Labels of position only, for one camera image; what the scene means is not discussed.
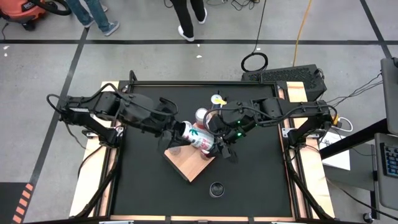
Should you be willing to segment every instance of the gray floor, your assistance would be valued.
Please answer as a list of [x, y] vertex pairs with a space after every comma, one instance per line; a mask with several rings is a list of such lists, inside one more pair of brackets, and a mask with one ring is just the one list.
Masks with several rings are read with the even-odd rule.
[[[208, 20], [200, 26], [193, 17], [196, 39], [254, 40], [262, 4], [253, 10], [235, 11], [229, 4], [207, 6]], [[307, 0], [268, 0], [260, 39], [294, 40]], [[385, 40], [398, 40], [398, 1], [367, 1]], [[104, 37], [93, 26], [87, 40], [180, 40], [178, 19], [173, 9], [159, 0], [112, 0], [110, 20], [121, 27]], [[10, 24], [7, 40], [79, 40], [83, 27], [75, 16], [49, 14], [33, 32]], [[316, 0], [313, 2], [301, 39], [377, 40], [359, 0]], [[69, 95], [91, 95], [102, 81], [126, 80], [133, 69], [139, 80], [240, 80], [240, 62], [252, 44], [85, 44], [75, 70], [70, 70], [77, 44], [1, 44], [0, 42], [0, 182], [28, 182], [43, 145], [52, 109], [48, 93], [59, 94], [67, 75], [73, 75]], [[268, 68], [292, 65], [294, 45], [259, 45], [269, 58]], [[398, 46], [389, 45], [398, 55]], [[299, 45], [296, 65], [315, 63], [322, 68], [328, 91], [323, 99], [349, 95], [380, 71], [384, 52], [379, 45]], [[261, 59], [248, 67], [261, 66]], [[346, 100], [337, 108], [351, 120], [354, 132], [385, 117], [382, 87]], [[81, 128], [72, 128], [79, 133]], [[41, 171], [25, 221], [67, 218], [76, 186], [77, 168], [83, 157], [80, 149], [58, 123]], [[358, 199], [369, 203], [369, 192], [341, 185]], [[329, 186], [335, 214], [347, 221], [361, 222], [369, 210], [340, 190]], [[398, 216], [398, 212], [383, 210]], [[393, 223], [382, 217], [378, 223]]]

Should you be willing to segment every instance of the keyboard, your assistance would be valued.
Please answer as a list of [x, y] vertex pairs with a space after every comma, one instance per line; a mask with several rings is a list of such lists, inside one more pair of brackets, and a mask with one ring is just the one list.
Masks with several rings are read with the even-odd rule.
[[398, 178], [398, 148], [384, 145], [382, 163], [384, 175]]

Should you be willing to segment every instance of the shoe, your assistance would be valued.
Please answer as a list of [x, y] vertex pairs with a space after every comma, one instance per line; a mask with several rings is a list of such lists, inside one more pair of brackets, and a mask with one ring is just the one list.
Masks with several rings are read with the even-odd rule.
[[109, 24], [110, 24], [110, 25], [109, 25], [109, 31], [103, 32], [105, 36], [111, 35], [111, 34], [112, 34], [113, 32], [115, 32], [115, 31], [119, 28], [119, 26], [120, 26], [120, 22], [118, 22], [118, 21], [110, 22]]
[[203, 25], [206, 22], [206, 18], [207, 18], [207, 10], [205, 8], [205, 18], [203, 19], [203, 21], [198, 21], [200, 25]]
[[94, 24], [94, 19], [93, 18], [91, 18], [91, 22], [89, 23], [89, 24], [87, 24], [87, 25], [83, 25], [85, 28], [89, 28], [91, 25], [93, 25]]
[[189, 41], [189, 42], [192, 42], [192, 41], [195, 40], [194, 37], [187, 37], [187, 36], [185, 36], [185, 35], [184, 35], [184, 30], [182, 30], [182, 27], [181, 27], [181, 26], [178, 26], [178, 33], [179, 33], [185, 40], [187, 40], [187, 41]]

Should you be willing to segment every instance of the person's leg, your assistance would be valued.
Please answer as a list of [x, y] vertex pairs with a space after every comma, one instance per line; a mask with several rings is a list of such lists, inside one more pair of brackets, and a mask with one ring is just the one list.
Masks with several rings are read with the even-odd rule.
[[87, 10], [80, 4], [80, 1], [67, 0], [67, 3], [70, 10], [72, 10], [83, 26], [88, 27], [93, 23], [93, 18], [90, 17]]
[[187, 8], [187, 0], [171, 0], [180, 21], [181, 28], [185, 37], [193, 37], [193, 26], [191, 16]]
[[204, 21], [206, 17], [205, 5], [203, 0], [191, 0], [192, 9], [198, 21]]
[[94, 18], [95, 22], [97, 23], [98, 28], [104, 33], [109, 31], [111, 24], [109, 23], [108, 18], [106, 17], [105, 12], [102, 9], [100, 1], [99, 0], [85, 0], [85, 2], [87, 3], [88, 9], [90, 10], [91, 14], [93, 15], [93, 18]]

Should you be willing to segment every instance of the shop vacuum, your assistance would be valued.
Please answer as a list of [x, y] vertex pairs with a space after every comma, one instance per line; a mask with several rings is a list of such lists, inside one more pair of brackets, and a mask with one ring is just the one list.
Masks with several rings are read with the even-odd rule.
[[25, 30], [34, 30], [34, 22], [41, 18], [46, 11], [60, 16], [70, 15], [72, 12], [64, 0], [54, 0], [65, 10], [58, 10], [53, 1], [45, 0], [0, 0], [0, 17], [9, 22], [22, 24]]

